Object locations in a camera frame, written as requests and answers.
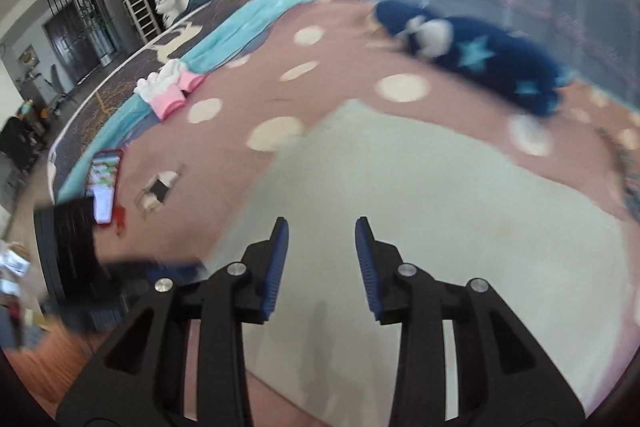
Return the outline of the white t-shirt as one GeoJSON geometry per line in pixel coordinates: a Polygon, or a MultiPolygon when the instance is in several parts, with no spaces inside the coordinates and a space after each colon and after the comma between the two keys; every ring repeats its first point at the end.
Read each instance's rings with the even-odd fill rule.
{"type": "Polygon", "coordinates": [[[277,308],[244,333],[250,373],[333,426],[390,416],[400,330],[375,322],[355,223],[437,280],[491,283],[587,410],[639,343],[631,227],[597,204],[450,129],[349,102],[282,150],[224,233],[222,259],[264,239],[290,245],[277,308]]]}

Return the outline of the red case smartphone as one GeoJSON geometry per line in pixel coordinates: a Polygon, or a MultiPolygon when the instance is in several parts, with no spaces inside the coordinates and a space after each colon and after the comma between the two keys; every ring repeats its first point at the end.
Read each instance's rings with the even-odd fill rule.
{"type": "Polygon", "coordinates": [[[110,225],[116,206],[119,168],[124,151],[100,150],[93,156],[87,173],[85,193],[93,199],[93,218],[97,225],[110,225]]]}

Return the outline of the dark patterned bedspread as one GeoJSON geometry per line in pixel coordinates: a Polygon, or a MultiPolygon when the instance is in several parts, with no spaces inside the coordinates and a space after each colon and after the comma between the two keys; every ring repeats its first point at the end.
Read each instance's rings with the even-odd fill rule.
{"type": "Polygon", "coordinates": [[[108,118],[134,94],[138,79],[182,57],[250,0],[212,0],[184,16],[102,80],[73,113],[49,150],[49,193],[58,198],[66,178],[108,118]]]}

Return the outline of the pink white socks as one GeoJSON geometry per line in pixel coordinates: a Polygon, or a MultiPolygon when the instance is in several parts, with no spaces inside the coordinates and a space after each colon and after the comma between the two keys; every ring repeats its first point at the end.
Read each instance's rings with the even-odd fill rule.
{"type": "Polygon", "coordinates": [[[204,80],[203,74],[191,72],[186,63],[172,58],[158,72],[140,78],[134,93],[151,107],[160,121],[164,121],[186,105],[186,96],[200,87],[204,80]]]}

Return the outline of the turquoise towel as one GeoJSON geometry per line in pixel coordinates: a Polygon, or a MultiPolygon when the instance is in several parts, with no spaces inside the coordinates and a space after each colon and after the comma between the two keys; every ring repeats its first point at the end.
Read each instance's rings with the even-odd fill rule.
{"type": "MultiPolygon", "coordinates": [[[[208,74],[246,50],[280,16],[294,6],[314,0],[250,0],[178,60],[191,72],[208,74]]],[[[91,157],[99,150],[119,146],[140,122],[152,113],[151,107],[133,94],[108,118],[96,137],[82,153],[66,178],[58,198],[65,200],[82,193],[91,157]]]]}

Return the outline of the floral folded garment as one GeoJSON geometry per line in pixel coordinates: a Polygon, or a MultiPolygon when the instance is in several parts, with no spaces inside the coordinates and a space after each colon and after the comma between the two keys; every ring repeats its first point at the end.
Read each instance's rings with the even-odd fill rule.
{"type": "Polygon", "coordinates": [[[613,159],[613,178],[620,201],[631,218],[639,222],[639,167],[630,150],[604,128],[596,129],[613,159]]]}

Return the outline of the white shelf rack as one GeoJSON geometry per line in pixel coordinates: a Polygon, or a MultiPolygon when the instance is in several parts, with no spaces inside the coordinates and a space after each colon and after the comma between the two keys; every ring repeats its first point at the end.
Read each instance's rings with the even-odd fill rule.
{"type": "Polygon", "coordinates": [[[160,35],[160,25],[146,0],[124,0],[131,23],[143,44],[148,44],[160,35]]]}

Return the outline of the navy star fleece garment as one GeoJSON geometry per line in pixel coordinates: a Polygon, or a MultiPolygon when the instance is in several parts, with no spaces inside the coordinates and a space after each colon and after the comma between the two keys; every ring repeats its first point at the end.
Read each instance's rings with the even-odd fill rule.
{"type": "Polygon", "coordinates": [[[441,16],[397,0],[378,2],[374,16],[417,60],[453,72],[537,117],[556,113],[574,72],[532,40],[486,20],[441,16]]]}

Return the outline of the pink polka dot blanket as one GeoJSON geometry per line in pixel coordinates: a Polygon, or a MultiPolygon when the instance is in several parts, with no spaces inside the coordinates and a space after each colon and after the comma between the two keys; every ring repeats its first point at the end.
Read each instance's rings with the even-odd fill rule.
{"type": "MultiPolygon", "coordinates": [[[[631,153],[639,118],[581,81],[559,113],[540,121],[469,81],[400,52],[367,23],[358,0],[320,0],[292,9],[247,57],[215,70],[178,113],[126,150],[118,184],[122,233],[96,232],[102,260],[220,257],[224,233],[245,195],[277,155],[349,102],[434,124],[483,142],[515,166],[574,188],[597,204],[614,202],[631,227],[629,264],[639,287],[639,227],[620,201],[613,159],[597,128],[631,153]]],[[[259,426],[325,423],[250,373],[259,426]]]]}

